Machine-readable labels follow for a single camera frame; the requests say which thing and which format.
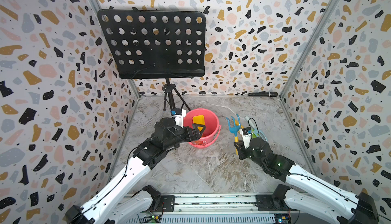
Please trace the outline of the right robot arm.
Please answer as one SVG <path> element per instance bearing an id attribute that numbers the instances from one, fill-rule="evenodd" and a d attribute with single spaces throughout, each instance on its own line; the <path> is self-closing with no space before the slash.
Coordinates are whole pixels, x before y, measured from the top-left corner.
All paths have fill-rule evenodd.
<path id="1" fill-rule="evenodd" d="M 282 181 L 272 199 L 275 208 L 305 212 L 330 224 L 377 224 L 374 199 L 336 187 L 303 169 L 294 161 L 275 154 L 262 138 L 248 142 L 235 139 L 240 160 L 249 159 L 264 173 Z"/>

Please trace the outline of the yellow toy shovel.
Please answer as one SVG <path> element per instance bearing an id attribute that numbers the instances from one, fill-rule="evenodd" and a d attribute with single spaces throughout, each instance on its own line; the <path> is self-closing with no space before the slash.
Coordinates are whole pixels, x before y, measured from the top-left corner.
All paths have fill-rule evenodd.
<path id="1" fill-rule="evenodd" d="M 206 125 L 206 124 L 205 124 L 205 117 L 204 117 L 204 115 L 197 115 L 197 116 L 194 116 L 194 117 L 192 118 L 192 122 L 193 122 L 193 123 L 197 123 L 197 124 Z"/>

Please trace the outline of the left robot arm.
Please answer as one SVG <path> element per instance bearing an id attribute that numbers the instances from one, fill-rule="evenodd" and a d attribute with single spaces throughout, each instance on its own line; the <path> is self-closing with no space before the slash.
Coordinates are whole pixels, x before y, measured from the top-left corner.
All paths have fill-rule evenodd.
<path id="1" fill-rule="evenodd" d="M 69 224 L 119 224 L 150 208 L 157 209 L 161 194 L 153 187 L 144 187 L 131 199 L 122 202 L 128 192 L 147 175 L 168 152 L 181 143 L 199 140 L 205 125 L 181 127 L 172 118 L 162 118 L 154 125 L 154 133 L 128 155 L 125 167 L 91 200 L 82 206 L 73 205 L 65 214 Z"/>

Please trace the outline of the teal rake yellow handle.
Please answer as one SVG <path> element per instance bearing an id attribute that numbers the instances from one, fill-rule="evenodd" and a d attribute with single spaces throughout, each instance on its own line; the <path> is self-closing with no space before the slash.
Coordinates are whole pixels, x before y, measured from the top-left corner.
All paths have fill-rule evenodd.
<path id="1" fill-rule="evenodd" d="M 232 116 L 231 118 L 226 118 L 228 121 L 229 132 L 234 135 L 234 146 L 237 146 L 239 142 L 238 132 L 241 129 L 240 117 L 236 114 L 236 119 Z"/>

